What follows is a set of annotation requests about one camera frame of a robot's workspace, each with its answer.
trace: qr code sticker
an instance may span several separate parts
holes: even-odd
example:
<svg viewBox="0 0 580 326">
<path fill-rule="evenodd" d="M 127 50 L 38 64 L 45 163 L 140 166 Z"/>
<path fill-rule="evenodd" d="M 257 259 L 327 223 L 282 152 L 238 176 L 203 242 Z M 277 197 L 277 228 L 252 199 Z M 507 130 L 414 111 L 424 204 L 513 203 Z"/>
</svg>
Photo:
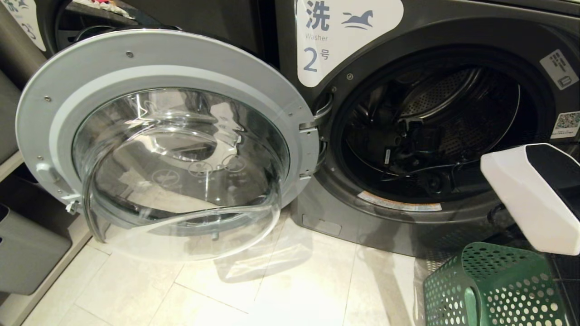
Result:
<svg viewBox="0 0 580 326">
<path fill-rule="evenodd" d="M 580 124 L 580 112 L 570 112 L 560 114 L 556 129 L 576 128 Z"/>
<path fill-rule="evenodd" d="M 580 111 L 560 113 L 550 138 L 574 137 L 578 129 L 580 129 Z"/>
</svg>

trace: front-loading washer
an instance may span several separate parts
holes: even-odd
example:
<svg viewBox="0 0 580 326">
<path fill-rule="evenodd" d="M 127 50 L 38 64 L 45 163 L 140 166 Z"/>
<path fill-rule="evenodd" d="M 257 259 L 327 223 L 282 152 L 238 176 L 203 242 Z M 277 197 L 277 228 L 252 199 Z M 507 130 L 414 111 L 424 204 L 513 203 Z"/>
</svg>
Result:
<svg viewBox="0 0 580 326">
<path fill-rule="evenodd" d="M 513 221 L 479 171 L 549 142 L 578 156 L 580 5 L 277 1 L 281 72 L 324 115 L 320 170 L 293 220 L 444 258 Z"/>
<path fill-rule="evenodd" d="M 318 120 L 267 59 L 276 34 L 261 26 L 273 11 L 258 18 L 267 8 L 257 1 L 83 3 L 7 7 L 48 57 L 16 117 L 32 174 L 128 255 L 212 259 L 256 244 L 311 180 L 319 152 Z"/>
</svg>

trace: tiled floor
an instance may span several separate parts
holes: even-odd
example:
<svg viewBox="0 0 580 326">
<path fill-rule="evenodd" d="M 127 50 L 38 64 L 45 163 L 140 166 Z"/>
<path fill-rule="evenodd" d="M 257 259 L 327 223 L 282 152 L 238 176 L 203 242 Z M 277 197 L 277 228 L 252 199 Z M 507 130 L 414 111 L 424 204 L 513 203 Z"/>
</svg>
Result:
<svg viewBox="0 0 580 326">
<path fill-rule="evenodd" d="M 143 262 L 91 240 L 24 326 L 424 325 L 424 262 L 288 214 L 253 248 L 207 262 Z"/>
</svg>

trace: gray bin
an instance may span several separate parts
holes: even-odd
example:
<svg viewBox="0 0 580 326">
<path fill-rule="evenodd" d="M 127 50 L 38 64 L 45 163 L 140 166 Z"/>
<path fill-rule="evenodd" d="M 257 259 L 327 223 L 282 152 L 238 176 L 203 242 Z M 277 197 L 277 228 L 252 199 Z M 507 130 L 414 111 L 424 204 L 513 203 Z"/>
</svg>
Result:
<svg viewBox="0 0 580 326">
<path fill-rule="evenodd" d="M 0 204 L 0 291 L 29 295 L 71 242 Z"/>
<path fill-rule="evenodd" d="M 19 99 L 20 91 L 0 71 L 0 164 L 18 150 L 14 125 Z"/>
</svg>

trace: transparent door bowl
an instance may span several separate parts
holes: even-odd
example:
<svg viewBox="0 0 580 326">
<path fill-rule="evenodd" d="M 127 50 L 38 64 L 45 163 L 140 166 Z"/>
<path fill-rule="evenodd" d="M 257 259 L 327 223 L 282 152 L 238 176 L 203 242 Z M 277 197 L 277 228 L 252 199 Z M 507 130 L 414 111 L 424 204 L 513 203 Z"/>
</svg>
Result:
<svg viewBox="0 0 580 326">
<path fill-rule="evenodd" d="M 272 230 L 288 149 L 256 110 L 194 89 L 152 89 L 97 108 L 75 136 L 97 240 L 152 260 L 212 259 Z"/>
</svg>

